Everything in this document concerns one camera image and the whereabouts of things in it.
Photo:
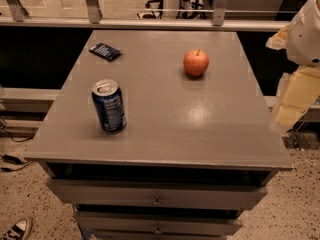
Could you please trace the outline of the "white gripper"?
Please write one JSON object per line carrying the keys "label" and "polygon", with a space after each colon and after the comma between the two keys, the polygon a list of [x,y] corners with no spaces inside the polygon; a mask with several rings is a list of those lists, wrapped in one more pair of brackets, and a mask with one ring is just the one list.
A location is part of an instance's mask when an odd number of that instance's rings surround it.
{"label": "white gripper", "polygon": [[271,129],[290,130],[320,96],[319,0],[307,0],[290,26],[270,37],[266,47],[286,49],[290,61],[305,65],[282,75],[272,108]]}

